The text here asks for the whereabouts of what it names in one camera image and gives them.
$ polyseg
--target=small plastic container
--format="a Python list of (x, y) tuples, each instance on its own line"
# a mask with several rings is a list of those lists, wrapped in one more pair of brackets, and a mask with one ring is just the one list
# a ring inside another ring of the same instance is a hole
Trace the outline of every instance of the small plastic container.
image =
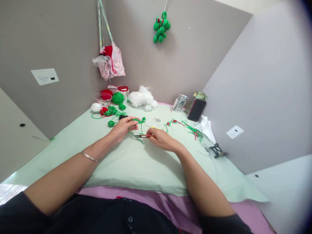
[(101, 104), (103, 107), (108, 108), (110, 106), (112, 95), (107, 93), (97, 93), (93, 97), (95, 101)]
[(175, 100), (175, 103), (172, 106), (172, 110), (174, 110), (175, 112), (181, 112), (187, 99), (188, 97), (184, 94), (179, 94), (178, 98)]

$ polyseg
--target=white tissue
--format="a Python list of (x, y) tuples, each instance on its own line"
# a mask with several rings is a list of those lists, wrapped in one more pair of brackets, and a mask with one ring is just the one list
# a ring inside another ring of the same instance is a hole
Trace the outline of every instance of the white tissue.
[(212, 129), (211, 129), (211, 122), (208, 120), (208, 118), (206, 116), (202, 115), (202, 121), (199, 125), (195, 126), (196, 129), (200, 130), (201, 132), (203, 132), (208, 139), (215, 144), (215, 138), (214, 135), (212, 133)]

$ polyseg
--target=light green bedsheet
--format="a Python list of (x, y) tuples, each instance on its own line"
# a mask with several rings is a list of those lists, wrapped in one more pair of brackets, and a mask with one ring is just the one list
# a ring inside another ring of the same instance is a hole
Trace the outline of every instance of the light green bedsheet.
[[(178, 121), (187, 119), (184, 112), (171, 112), (167, 105), (159, 105), (151, 112), (145, 111), (143, 107), (133, 108), (128, 103), (125, 105), (127, 107), (125, 111), (129, 116), (141, 119), (146, 117), (146, 125), (160, 129), (166, 130), (164, 124), (173, 118)], [(49, 146), (10, 176), (5, 183), (29, 186), (74, 154), (105, 136), (110, 131), (107, 123), (112, 117), (93, 119), (91, 114), (92, 111), (87, 110), (67, 126)], [(161, 119), (161, 122), (154, 122), (155, 117)], [(188, 124), (195, 126), (198, 123), (188, 120)], [(144, 133), (148, 128), (143, 124)], [(190, 134), (186, 127), (172, 123), (168, 129), (168, 133), (183, 143), (230, 202), (245, 199), (268, 201), (229, 159), (226, 157), (215, 159), (202, 155), (201, 153), (205, 155), (208, 153), (198, 140), (195, 141), (194, 135)], [(124, 140), (99, 163), (84, 187), (106, 185), (152, 190), (177, 196), (188, 195), (183, 169), (176, 155), (157, 148), (148, 139), (144, 139), (143, 142), (145, 145), (134, 139), (132, 134), (127, 134)], [(206, 137), (203, 143), (207, 146), (213, 145)]]

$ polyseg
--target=bracelet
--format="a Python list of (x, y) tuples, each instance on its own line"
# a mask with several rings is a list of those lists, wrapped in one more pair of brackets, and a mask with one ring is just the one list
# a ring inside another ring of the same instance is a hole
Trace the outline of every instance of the bracelet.
[(89, 155), (87, 155), (85, 152), (81, 151), (82, 155), (83, 156), (86, 156), (88, 159), (91, 159), (92, 161), (95, 161), (95, 162), (100, 162), (101, 160), (95, 160), (94, 158), (90, 157)]

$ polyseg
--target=black clip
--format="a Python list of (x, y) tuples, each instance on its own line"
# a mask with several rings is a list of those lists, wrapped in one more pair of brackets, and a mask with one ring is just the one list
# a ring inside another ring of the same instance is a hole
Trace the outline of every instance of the black clip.
[(228, 152), (222, 151), (222, 149), (219, 147), (218, 143), (215, 143), (214, 146), (209, 147), (209, 149), (212, 149), (213, 152), (215, 152), (215, 157), (214, 158), (218, 158), (218, 157), (221, 157), (221, 156), (228, 155)]

